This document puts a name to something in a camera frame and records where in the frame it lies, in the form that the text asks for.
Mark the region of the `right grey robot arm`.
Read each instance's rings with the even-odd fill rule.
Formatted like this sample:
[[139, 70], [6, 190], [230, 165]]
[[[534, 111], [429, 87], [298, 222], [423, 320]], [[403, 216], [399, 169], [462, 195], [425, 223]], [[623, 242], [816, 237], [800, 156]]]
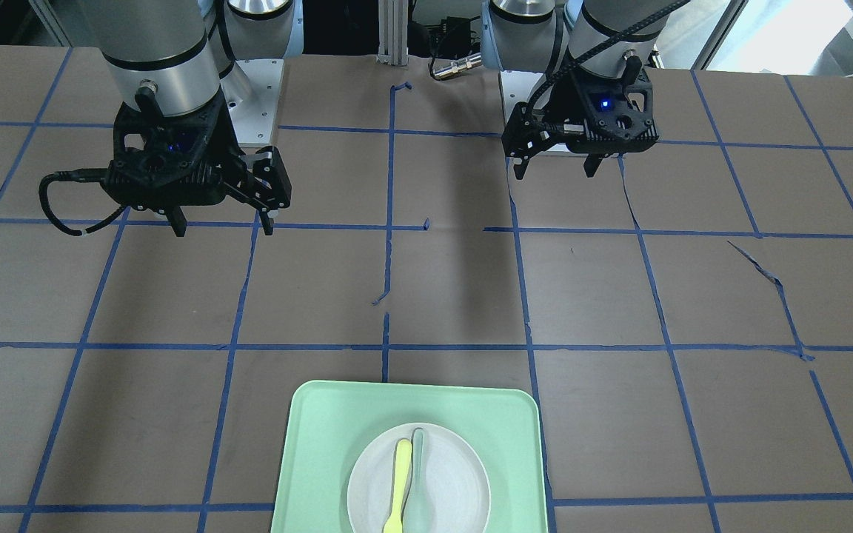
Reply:
[[149, 210], [186, 232], [185, 207], [227, 197], [265, 234], [291, 203], [270, 145], [284, 59], [304, 50], [301, 1], [84, 1], [82, 13], [123, 98], [107, 167], [58, 172], [97, 183], [119, 209]]

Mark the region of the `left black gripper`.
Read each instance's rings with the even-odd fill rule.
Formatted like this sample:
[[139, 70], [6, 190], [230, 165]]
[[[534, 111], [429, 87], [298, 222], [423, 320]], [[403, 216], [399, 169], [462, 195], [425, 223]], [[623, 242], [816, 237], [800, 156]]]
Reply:
[[524, 179], [531, 159], [554, 145], [551, 134], [570, 152], [587, 154], [586, 178], [596, 176], [605, 155], [648, 150], [659, 141], [659, 130], [644, 65], [625, 63], [618, 78], [576, 67], [556, 82], [538, 117], [528, 102], [518, 102], [501, 136], [516, 179]]

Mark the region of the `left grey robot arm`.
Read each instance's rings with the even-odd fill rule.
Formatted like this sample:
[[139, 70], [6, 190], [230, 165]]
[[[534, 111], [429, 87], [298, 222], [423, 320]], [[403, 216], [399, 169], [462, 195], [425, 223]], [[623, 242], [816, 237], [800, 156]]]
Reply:
[[504, 155], [522, 179], [556, 145], [583, 155], [591, 178], [605, 158], [646, 152], [660, 138], [650, 56], [683, 1], [485, 1], [481, 58], [538, 80], [505, 114]]

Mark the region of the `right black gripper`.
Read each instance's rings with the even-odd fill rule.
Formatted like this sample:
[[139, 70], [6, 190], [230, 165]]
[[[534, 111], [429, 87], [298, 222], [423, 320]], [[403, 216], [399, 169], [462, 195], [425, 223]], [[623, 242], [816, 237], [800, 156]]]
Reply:
[[292, 197], [280, 150], [243, 154], [222, 95], [159, 124], [122, 104], [104, 191], [124, 206], [166, 210], [178, 237], [187, 231], [182, 206], [216, 205], [228, 195], [256, 210], [264, 234], [272, 235], [278, 211], [289, 208]]

